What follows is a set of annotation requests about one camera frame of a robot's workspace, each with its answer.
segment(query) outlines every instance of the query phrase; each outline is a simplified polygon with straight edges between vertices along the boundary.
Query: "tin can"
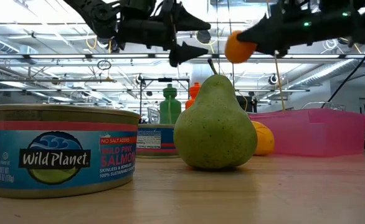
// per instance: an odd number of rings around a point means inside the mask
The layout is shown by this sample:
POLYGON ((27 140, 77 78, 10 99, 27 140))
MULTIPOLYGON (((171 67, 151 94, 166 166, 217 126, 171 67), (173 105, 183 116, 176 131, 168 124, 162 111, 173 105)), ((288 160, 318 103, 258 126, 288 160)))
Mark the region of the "tin can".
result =
POLYGON ((126 184, 139 117, 94 107, 0 105, 0 197, 64 197, 126 184))
POLYGON ((174 124, 139 124, 137 157, 178 158, 173 133, 174 124))

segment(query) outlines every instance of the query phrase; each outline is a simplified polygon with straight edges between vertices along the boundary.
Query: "orange ball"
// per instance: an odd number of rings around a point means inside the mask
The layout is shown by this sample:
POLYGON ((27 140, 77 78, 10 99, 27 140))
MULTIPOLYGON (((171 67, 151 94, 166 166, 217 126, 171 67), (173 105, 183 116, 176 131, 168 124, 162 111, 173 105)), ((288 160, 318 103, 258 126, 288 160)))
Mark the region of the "orange ball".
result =
POLYGON ((233 31, 225 44, 224 54, 231 63, 246 62, 255 52, 257 44, 250 42, 239 42, 237 35, 240 30, 233 31))
POLYGON ((275 140, 271 130, 266 125, 252 121, 257 132, 256 156, 266 156, 274 151, 275 140))

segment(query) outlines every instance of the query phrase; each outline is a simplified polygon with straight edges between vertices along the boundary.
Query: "green pear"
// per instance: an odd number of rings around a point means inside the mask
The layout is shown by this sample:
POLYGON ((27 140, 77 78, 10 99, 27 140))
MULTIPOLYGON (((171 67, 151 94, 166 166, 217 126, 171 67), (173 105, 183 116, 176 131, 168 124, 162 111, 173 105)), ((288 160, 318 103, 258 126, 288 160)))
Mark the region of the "green pear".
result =
POLYGON ((201 169, 240 166, 253 156, 257 133, 227 77, 212 75, 203 83, 177 119, 174 145, 186 164, 201 169))

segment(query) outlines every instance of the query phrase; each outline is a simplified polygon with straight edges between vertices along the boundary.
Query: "wooden table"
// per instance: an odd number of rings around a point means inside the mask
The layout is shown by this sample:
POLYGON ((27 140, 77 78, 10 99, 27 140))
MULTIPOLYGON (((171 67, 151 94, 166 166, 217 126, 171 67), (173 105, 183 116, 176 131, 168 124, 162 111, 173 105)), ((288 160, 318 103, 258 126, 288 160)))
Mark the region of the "wooden table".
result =
POLYGON ((365 223, 365 154, 254 157, 235 172, 138 159, 114 190, 46 200, 0 198, 0 224, 365 223))

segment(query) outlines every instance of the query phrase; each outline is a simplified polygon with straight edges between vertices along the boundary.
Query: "pink container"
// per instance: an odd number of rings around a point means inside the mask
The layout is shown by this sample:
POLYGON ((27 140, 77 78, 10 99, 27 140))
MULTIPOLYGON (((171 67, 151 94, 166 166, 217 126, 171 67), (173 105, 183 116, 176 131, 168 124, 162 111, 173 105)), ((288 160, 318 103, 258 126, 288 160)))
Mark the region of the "pink container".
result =
POLYGON ((365 115, 330 109, 251 114, 274 134, 275 153, 332 157, 364 152, 365 115))

